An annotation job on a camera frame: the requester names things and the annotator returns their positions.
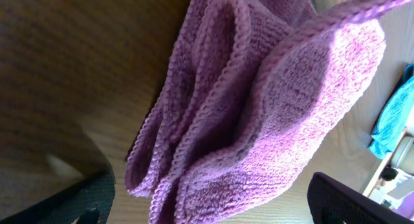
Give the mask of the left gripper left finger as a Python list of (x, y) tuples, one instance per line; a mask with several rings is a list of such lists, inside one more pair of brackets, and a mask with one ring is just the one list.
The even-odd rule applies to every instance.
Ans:
[(21, 212), (3, 218), (1, 224), (106, 223), (114, 197), (113, 174), (101, 171)]

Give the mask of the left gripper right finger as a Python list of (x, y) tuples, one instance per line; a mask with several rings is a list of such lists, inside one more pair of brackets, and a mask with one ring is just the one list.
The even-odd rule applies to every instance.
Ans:
[(413, 224), (321, 172), (310, 180), (307, 202), (315, 224)]

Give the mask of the purple microfiber cloth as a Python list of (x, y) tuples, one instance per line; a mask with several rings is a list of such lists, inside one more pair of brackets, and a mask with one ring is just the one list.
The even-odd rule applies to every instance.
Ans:
[(369, 87), (379, 16), (412, 0), (191, 0), (125, 187), (150, 223), (214, 223), (288, 190)]

